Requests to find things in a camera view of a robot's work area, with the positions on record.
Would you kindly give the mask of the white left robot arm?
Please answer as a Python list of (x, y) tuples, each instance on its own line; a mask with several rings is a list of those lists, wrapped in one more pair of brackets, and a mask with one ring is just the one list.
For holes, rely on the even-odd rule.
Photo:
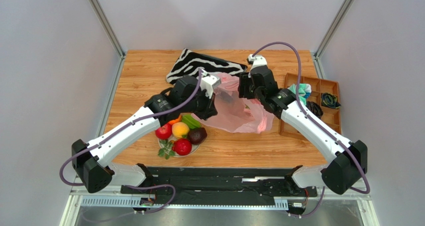
[(150, 132), (154, 132), (183, 113), (194, 113), (206, 120), (217, 115), (214, 89), (221, 84), (219, 77), (208, 73), (184, 76), (173, 87), (153, 95), (124, 122), (104, 135), (71, 146), (72, 167), (89, 193), (96, 193), (113, 180), (123, 177), (122, 170), (111, 163), (124, 149)]

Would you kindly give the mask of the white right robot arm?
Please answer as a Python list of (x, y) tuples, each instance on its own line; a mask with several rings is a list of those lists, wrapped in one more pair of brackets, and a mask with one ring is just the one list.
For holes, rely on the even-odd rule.
[(241, 73), (238, 91), (240, 98), (257, 99), (267, 112), (295, 128), (327, 161), (314, 167), (295, 167), (289, 177), (297, 187), (327, 187), (342, 195), (353, 189), (358, 180), (365, 179), (367, 146), (341, 136), (297, 101), (298, 94), (279, 88), (266, 65)]

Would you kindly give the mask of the pink printed plastic bag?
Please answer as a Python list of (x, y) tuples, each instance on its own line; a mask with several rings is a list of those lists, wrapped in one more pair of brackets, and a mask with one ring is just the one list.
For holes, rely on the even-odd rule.
[(214, 89), (217, 115), (201, 120), (201, 124), (230, 133), (261, 133), (271, 130), (275, 116), (267, 112), (256, 99), (239, 98), (239, 78), (219, 73), (221, 85)]

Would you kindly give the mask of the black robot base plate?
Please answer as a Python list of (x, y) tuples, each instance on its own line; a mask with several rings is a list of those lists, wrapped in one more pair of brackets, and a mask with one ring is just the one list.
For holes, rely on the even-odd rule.
[(317, 190), (296, 189), (289, 183), (291, 169), (286, 168), (194, 168), (148, 167), (148, 178), (141, 187), (172, 185), (136, 191), (127, 185), (122, 194), (148, 194), (156, 203), (172, 198), (175, 205), (271, 206), (275, 197), (304, 201), (315, 198)]

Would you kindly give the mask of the red pomegranate fruit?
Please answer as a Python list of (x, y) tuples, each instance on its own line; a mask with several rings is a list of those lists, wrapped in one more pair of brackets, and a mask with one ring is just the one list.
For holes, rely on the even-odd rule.
[(180, 156), (188, 155), (192, 151), (192, 148), (192, 143), (184, 138), (176, 140), (172, 146), (172, 150)]

